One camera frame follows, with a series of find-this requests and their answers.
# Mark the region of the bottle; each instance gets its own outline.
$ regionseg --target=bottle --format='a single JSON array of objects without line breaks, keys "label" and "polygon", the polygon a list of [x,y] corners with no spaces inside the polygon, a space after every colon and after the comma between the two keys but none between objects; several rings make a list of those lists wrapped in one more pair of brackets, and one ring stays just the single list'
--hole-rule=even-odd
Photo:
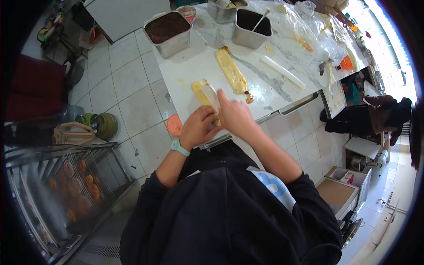
[{"label": "bottle", "polygon": [[58,124],[70,123],[75,121],[75,118],[78,115],[83,115],[85,113],[84,109],[77,105],[64,104],[60,111],[57,113]]}]

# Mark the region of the hand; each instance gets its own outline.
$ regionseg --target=hand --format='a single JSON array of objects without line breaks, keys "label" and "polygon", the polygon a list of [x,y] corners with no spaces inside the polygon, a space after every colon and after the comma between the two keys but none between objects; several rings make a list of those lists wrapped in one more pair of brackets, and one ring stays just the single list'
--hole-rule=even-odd
[{"label": "hand", "polygon": [[215,133],[223,129],[221,126],[217,126],[206,132],[208,126],[218,119],[218,116],[214,113],[212,106],[201,106],[188,117],[180,135],[182,148],[190,151],[193,147],[208,141]]},{"label": "hand", "polygon": [[353,26],[352,21],[350,21],[350,20],[349,20],[349,19],[348,19],[345,15],[343,15],[343,14],[340,14],[339,21],[343,23],[343,27],[344,27],[344,28],[346,28],[346,27],[350,27],[350,26]]},{"label": "hand", "polygon": [[249,108],[246,104],[237,100],[228,101],[222,89],[218,90],[218,100],[221,125],[235,136],[248,142],[252,133],[260,129],[259,125],[253,120]]}]

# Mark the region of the stainless steel container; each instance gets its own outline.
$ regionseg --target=stainless steel container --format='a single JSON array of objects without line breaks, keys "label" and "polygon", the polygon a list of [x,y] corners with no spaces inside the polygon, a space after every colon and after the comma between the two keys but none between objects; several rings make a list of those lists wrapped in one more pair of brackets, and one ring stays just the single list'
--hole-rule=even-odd
[{"label": "stainless steel container", "polygon": [[[247,7],[249,4],[245,0],[232,0],[232,3],[240,2],[241,8]],[[236,15],[237,8],[221,8],[215,4],[214,0],[208,0],[208,13],[215,20],[216,23],[233,22]]]},{"label": "stainless steel container", "polygon": [[[188,30],[186,30],[186,31],[184,31],[184,32],[162,42],[162,43],[159,43],[159,44],[153,43],[153,41],[150,39],[149,35],[147,34],[147,32],[145,30],[146,26],[150,22],[152,22],[152,21],[154,21],[154,20],[156,20],[160,17],[166,16],[167,14],[169,14],[171,12],[175,12],[178,15],[180,15],[182,18],[184,18],[187,21],[187,23],[190,25],[190,28]],[[154,17],[151,20],[148,20],[143,26],[143,31],[144,31],[144,34],[146,34],[147,39],[150,41],[150,43],[153,46],[156,47],[159,54],[163,58],[168,58],[169,56],[174,55],[177,52],[184,50],[185,48],[188,48],[189,45],[190,45],[190,31],[193,28],[193,25],[187,20],[187,18],[184,17],[183,15],[181,15],[178,11],[171,11],[171,12],[167,12],[165,14],[161,14],[157,17]]]},{"label": "stainless steel container", "polygon": [[261,17],[262,15],[259,13],[237,8],[233,25],[233,43],[256,50],[268,38],[272,37],[271,21],[267,17],[262,20],[261,24],[256,28],[255,32],[249,29],[241,28],[239,26],[240,22],[247,21],[252,25],[251,28],[253,29]]}]

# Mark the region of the wristwatch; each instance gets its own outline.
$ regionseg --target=wristwatch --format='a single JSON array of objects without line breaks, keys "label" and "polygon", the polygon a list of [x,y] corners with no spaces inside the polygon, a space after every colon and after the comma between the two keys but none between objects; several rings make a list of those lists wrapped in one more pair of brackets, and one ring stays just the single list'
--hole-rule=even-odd
[{"label": "wristwatch", "polygon": [[185,156],[189,156],[190,155],[190,152],[189,151],[187,151],[187,150],[185,150],[184,148],[181,147],[179,140],[172,141],[172,143],[171,143],[171,150],[172,151],[178,151],[178,152],[180,152],[181,154],[183,154]]}]

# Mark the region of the rolled dough log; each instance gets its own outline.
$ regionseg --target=rolled dough log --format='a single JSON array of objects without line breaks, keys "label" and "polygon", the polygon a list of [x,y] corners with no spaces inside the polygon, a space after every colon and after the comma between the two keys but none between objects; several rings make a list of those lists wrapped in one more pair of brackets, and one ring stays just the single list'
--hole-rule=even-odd
[{"label": "rolled dough log", "polygon": [[[193,90],[194,94],[199,99],[200,104],[202,106],[212,106],[211,103],[209,102],[209,100],[203,94],[202,90],[200,89],[203,85],[204,84],[202,82],[200,82],[200,81],[194,82],[193,84],[191,84],[191,90]],[[215,115],[218,116],[217,109],[214,109],[214,110],[215,110]],[[215,120],[213,122],[213,125],[215,125],[215,126],[221,126],[221,121],[220,120]]]},{"label": "rolled dough log", "polygon": [[247,91],[246,79],[240,73],[228,52],[225,49],[219,49],[215,52],[215,58],[218,60],[219,66],[233,87],[234,92],[236,94],[244,94]]}]

